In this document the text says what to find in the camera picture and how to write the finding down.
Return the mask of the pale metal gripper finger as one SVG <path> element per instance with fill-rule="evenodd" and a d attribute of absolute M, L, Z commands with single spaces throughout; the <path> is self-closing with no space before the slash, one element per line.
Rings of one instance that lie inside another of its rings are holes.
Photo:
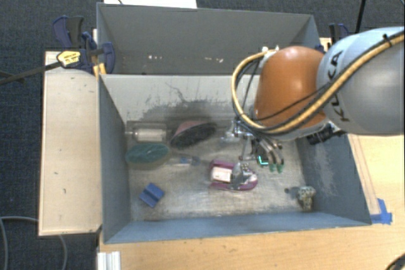
<path fill-rule="evenodd" d="M 231 188 L 238 190 L 242 182 L 242 167 L 240 163 L 235 164 L 231 174 Z"/>
<path fill-rule="evenodd" d="M 242 164 L 242 180 L 244 183 L 254 180 L 254 172 L 249 168 L 248 164 Z"/>

